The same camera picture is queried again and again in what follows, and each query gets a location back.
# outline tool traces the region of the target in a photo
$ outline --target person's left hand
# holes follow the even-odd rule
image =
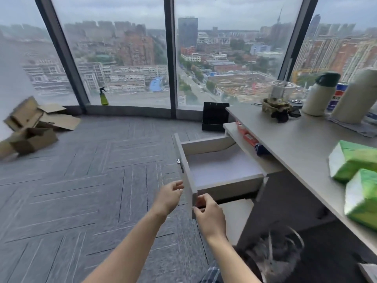
[[[182,180],[164,185],[155,198],[151,211],[166,218],[178,205],[183,188]]]

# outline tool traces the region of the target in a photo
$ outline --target person's left arm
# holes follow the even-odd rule
[[[159,228],[179,203],[182,184],[180,180],[163,186],[148,213],[83,283],[136,282]]]

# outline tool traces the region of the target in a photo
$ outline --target green spray bottle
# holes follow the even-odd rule
[[[109,102],[107,101],[106,95],[103,92],[107,92],[104,87],[100,88],[100,99],[102,105],[108,105]]]

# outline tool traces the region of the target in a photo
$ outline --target red box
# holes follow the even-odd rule
[[[253,136],[251,136],[249,133],[244,134],[243,138],[246,141],[248,141],[248,143],[251,144],[253,147],[255,147],[255,145],[259,143],[259,141],[255,139]]]
[[[241,123],[239,123],[239,122],[237,121],[236,124],[237,124],[237,129],[238,129],[238,131],[239,131],[242,135],[245,135],[246,133],[248,133],[247,130],[244,128],[244,126],[243,126]]]

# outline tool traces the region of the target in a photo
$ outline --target open black box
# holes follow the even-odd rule
[[[229,112],[226,108],[229,103],[205,102],[203,105],[203,131],[225,132],[224,123],[228,123]]]

